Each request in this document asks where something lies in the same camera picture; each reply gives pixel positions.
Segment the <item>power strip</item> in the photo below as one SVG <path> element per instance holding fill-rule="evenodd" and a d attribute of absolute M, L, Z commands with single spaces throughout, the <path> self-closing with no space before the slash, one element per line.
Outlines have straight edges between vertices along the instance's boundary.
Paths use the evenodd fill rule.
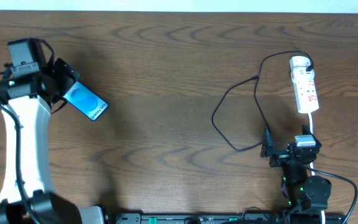
<path fill-rule="evenodd" d="M 314 85 L 314 70 L 306 71 L 309 65 L 310 60 L 307 57 L 294 56 L 290 60 L 291 79 L 299 113 L 311 113 L 319 108 Z"/>

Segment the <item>blue smartphone box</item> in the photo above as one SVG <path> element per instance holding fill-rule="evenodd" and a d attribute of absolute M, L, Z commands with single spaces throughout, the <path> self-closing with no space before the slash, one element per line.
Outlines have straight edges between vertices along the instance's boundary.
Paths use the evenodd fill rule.
<path fill-rule="evenodd" d="M 109 107 L 105 101 L 96 96 L 80 82 L 75 82 L 63 98 L 79 109 L 92 121 L 96 121 Z"/>

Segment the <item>wood grain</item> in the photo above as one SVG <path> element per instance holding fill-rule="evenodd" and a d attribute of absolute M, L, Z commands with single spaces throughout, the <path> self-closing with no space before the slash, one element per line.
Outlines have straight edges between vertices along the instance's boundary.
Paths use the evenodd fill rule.
<path fill-rule="evenodd" d="M 323 144 L 316 168 L 358 185 L 358 15 L 0 11 L 0 70 L 7 41 L 46 39 L 111 107 L 91 122 L 72 106 L 52 116 L 50 167 L 58 193 L 86 207 L 102 202 L 144 212 L 279 209 L 281 170 L 260 149 L 236 153 L 210 116 L 231 85 L 257 74 L 273 53 L 300 49 L 315 62 Z M 300 133 L 290 55 L 269 59 L 258 96 L 277 147 Z M 264 124 L 252 83 L 232 91 L 216 123 L 237 146 Z M 0 113 L 0 189 L 5 168 Z M 352 187 L 332 180 L 330 212 L 346 213 Z M 350 223 L 358 223 L 358 203 Z"/>

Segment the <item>white background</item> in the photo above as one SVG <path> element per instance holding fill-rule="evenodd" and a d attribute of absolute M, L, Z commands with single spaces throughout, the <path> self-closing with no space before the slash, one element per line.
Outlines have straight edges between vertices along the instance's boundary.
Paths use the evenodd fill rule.
<path fill-rule="evenodd" d="M 358 0 L 0 0 L 0 9 L 358 13 Z"/>

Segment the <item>blue circle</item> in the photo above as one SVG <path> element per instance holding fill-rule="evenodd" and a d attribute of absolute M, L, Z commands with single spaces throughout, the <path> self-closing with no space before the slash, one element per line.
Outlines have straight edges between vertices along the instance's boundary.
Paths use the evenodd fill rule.
<path fill-rule="evenodd" d="M 98 100 L 82 89 L 73 90 L 71 100 L 80 111 L 93 111 L 98 106 Z"/>

